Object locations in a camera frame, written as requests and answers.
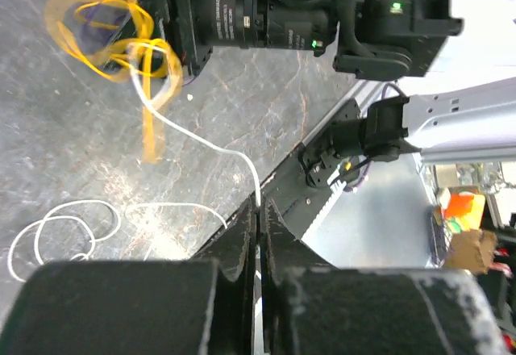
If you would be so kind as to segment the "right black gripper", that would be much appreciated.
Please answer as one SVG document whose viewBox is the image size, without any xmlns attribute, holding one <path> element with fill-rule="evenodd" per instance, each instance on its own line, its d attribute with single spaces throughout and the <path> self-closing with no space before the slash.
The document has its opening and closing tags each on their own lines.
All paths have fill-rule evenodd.
<svg viewBox="0 0 516 355">
<path fill-rule="evenodd" d="M 246 0 L 139 0 L 181 61 L 196 77 L 214 46 L 246 47 Z"/>
</svg>

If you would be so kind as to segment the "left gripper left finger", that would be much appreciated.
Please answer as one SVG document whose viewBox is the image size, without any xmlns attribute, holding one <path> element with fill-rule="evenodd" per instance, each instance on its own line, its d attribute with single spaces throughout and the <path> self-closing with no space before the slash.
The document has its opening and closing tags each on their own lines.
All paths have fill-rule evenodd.
<svg viewBox="0 0 516 355">
<path fill-rule="evenodd" d="M 22 287 L 4 354 L 250 354 L 256 207 L 186 261 L 57 262 Z"/>
</svg>

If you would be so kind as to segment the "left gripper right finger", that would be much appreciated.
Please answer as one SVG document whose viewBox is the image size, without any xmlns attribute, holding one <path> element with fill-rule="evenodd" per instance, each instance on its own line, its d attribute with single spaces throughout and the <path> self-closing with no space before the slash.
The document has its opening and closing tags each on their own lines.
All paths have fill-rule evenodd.
<svg viewBox="0 0 516 355">
<path fill-rule="evenodd" d="M 339 269 L 260 209 L 264 349 L 271 354 L 505 354 L 483 290 L 462 270 Z"/>
</svg>

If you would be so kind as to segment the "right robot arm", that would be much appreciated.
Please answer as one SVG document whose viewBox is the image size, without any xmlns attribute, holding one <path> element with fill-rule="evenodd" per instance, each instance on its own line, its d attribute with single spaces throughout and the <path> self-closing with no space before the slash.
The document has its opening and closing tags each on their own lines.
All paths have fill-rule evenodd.
<svg viewBox="0 0 516 355">
<path fill-rule="evenodd" d="M 216 46 L 337 51 L 335 71 L 360 80 L 425 75 L 463 22 L 450 0 L 145 0 L 179 59 L 196 77 Z"/>
</svg>

